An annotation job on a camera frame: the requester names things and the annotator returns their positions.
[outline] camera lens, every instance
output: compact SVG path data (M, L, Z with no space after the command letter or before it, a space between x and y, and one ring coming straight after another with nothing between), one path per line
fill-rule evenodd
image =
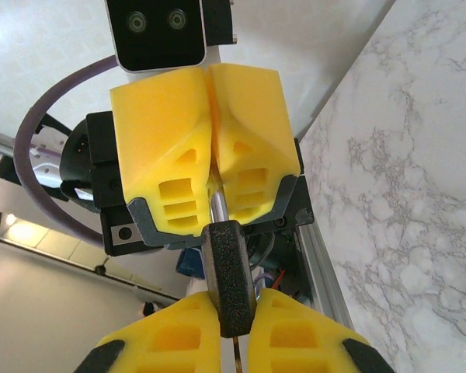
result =
M132 12L127 17L127 26L134 33L142 33L147 28L147 19L140 12Z
M174 9L169 13L168 24L174 30L182 30L186 26L186 13L181 9Z

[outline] yellow foam gripper pad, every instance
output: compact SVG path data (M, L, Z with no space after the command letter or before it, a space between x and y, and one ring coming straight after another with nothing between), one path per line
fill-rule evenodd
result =
M124 198L143 197L160 232L199 236L217 167L230 218L273 209L300 165L276 71L182 68L111 91Z
M125 345L108 373L220 373L221 336L206 292L190 295L103 338Z
M342 345L362 336L273 289L262 289L250 333L252 373L359 373Z

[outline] red wire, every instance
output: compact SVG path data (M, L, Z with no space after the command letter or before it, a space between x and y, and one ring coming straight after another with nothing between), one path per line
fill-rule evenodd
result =
M285 270L281 270L280 276L274 281L273 286L271 287L272 289L277 289L278 286L280 285L281 279L283 278L283 275L285 274Z

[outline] black camera module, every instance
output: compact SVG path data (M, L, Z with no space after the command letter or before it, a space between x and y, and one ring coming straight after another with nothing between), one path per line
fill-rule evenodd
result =
M149 71L200 64L206 54L200 0L106 0L119 65Z

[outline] blue component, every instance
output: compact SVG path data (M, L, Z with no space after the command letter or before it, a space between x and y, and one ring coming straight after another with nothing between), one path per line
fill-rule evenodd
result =
M203 274L202 257L198 249L189 248L182 250L179 254L176 272L188 277L195 277L201 280L205 279Z

